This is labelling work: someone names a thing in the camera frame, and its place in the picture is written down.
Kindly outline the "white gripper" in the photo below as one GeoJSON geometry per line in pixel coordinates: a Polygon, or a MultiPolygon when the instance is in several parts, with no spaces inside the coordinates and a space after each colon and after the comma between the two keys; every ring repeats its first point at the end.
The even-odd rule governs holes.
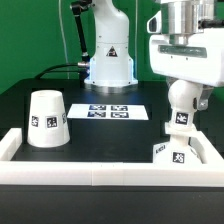
{"type": "Polygon", "coordinates": [[[176,78],[201,83],[198,110],[208,108],[212,86],[224,86],[224,28],[194,34],[189,37],[187,46],[171,45],[166,35],[152,35],[149,54],[153,72],[169,76],[166,78],[168,88],[176,78]]]}

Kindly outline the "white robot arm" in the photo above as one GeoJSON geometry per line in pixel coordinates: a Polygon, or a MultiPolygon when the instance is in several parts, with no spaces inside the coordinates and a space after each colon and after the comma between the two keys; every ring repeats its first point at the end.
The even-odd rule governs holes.
{"type": "MultiPolygon", "coordinates": [[[[200,83],[200,110],[213,87],[224,86],[224,21],[215,18],[216,0],[155,0],[160,10],[147,22],[150,66],[156,74],[200,83]]],[[[112,0],[93,0],[96,51],[88,88],[120,92],[136,85],[128,53],[129,19],[112,0]]]]}

